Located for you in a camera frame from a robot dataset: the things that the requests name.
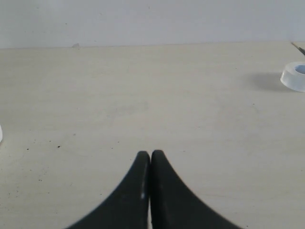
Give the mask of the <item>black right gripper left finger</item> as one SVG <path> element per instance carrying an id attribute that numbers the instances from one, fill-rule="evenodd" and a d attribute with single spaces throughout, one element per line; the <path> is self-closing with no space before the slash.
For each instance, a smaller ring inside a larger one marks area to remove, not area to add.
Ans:
<path id="1" fill-rule="evenodd" d="M 150 156 L 137 153 L 117 188 L 92 212 L 69 226 L 70 229 L 148 228 Z"/>

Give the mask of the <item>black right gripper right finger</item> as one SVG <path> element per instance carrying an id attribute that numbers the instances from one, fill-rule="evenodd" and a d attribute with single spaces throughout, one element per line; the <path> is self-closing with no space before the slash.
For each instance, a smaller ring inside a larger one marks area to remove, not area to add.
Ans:
<path id="1" fill-rule="evenodd" d="M 151 158 L 151 215 L 154 229 L 238 229 L 203 203 L 180 179 L 162 150 Z"/>

